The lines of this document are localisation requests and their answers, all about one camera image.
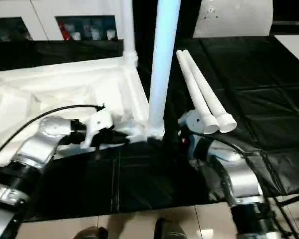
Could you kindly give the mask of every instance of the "silver robotic arm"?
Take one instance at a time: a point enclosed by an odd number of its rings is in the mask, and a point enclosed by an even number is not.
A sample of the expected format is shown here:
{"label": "silver robotic arm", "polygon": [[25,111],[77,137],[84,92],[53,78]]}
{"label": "silver robotic arm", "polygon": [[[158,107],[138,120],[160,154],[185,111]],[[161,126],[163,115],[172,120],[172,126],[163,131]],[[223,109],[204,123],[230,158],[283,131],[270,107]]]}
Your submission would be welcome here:
{"label": "silver robotic arm", "polygon": [[94,113],[86,125],[58,116],[41,120],[37,133],[23,143],[7,166],[0,167],[0,239],[15,238],[25,205],[58,146],[72,143],[87,148],[97,134],[100,144],[106,133],[113,135],[112,129],[112,117],[105,108]]}
{"label": "silver robotic arm", "polygon": [[187,142],[188,158],[203,160],[221,179],[226,201],[237,228],[238,239],[280,239],[274,213],[266,203],[259,181],[246,160],[235,149],[193,132],[202,132],[199,114],[189,111],[178,122],[181,141]]}

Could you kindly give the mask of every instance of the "shoe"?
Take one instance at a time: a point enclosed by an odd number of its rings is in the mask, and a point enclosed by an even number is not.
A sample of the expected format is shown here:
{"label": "shoe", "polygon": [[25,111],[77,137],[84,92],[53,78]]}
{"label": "shoe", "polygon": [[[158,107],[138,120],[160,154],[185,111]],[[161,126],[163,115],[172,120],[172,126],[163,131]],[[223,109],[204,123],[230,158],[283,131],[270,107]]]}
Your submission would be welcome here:
{"label": "shoe", "polygon": [[89,227],[80,231],[73,239],[107,239],[108,231],[105,228]]}
{"label": "shoe", "polygon": [[166,219],[158,219],[154,239],[187,239],[181,226]]}

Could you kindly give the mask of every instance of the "white cylindrical rod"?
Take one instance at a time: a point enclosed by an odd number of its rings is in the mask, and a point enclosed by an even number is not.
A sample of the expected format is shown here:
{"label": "white cylindrical rod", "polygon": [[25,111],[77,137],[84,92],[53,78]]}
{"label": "white cylindrical rod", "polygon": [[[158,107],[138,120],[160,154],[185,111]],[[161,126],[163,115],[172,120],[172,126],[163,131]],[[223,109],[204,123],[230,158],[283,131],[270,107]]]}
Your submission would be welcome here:
{"label": "white cylindrical rod", "polygon": [[149,137],[163,138],[164,111],[181,0],[159,0],[150,85]]}
{"label": "white cylindrical rod", "polygon": [[123,57],[127,64],[137,66],[138,56],[135,51],[132,0],[121,0],[123,22]]}
{"label": "white cylindrical rod", "polygon": [[219,125],[219,131],[221,133],[228,133],[233,131],[237,127],[237,123],[233,116],[226,112],[223,105],[211,89],[210,85],[206,81],[205,77],[201,73],[200,69],[196,65],[194,59],[191,57],[188,50],[184,50],[185,58],[189,64],[190,70],[194,75],[194,78],[200,88],[200,91],[207,102],[210,111],[216,117]]}
{"label": "white cylindrical rod", "polygon": [[184,53],[181,50],[176,52],[178,62],[180,64],[181,71],[184,75],[186,85],[188,87],[189,94],[193,100],[195,108],[198,110],[201,116],[201,123],[203,124],[203,133],[212,134],[218,130],[218,123],[208,108],[208,105],[199,90],[199,87],[195,81],[195,78],[190,71],[187,60],[184,56]]}

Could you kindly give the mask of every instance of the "black tablecloth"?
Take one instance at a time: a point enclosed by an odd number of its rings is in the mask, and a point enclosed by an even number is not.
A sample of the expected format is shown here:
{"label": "black tablecloth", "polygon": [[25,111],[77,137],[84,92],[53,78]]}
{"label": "black tablecloth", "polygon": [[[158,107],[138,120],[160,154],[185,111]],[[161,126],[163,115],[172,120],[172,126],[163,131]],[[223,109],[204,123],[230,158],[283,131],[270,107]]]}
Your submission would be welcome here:
{"label": "black tablecloth", "polygon": [[[299,193],[299,60],[273,37],[188,39],[188,49],[224,107],[238,123],[215,134],[247,152],[274,195]],[[0,70],[122,54],[121,42],[0,43]],[[152,49],[139,54],[138,72],[149,97]],[[164,143],[151,141],[51,163],[28,220],[50,220],[224,199],[216,173],[191,166],[177,147],[177,119],[193,105],[176,57],[165,109]]]}

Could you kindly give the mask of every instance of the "white cabinet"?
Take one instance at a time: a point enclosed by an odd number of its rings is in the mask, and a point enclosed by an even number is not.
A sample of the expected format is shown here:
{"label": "white cabinet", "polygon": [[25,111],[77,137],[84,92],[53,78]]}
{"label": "white cabinet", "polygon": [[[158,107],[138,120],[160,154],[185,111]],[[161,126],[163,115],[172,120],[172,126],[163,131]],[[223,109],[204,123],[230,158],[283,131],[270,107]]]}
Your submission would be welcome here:
{"label": "white cabinet", "polygon": [[104,39],[104,34],[106,39],[123,38],[120,0],[32,0],[32,4],[49,40],[63,40],[64,34],[76,40],[92,34],[92,39]]}
{"label": "white cabinet", "polygon": [[0,0],[0,41],[47,40],[30,0]]}

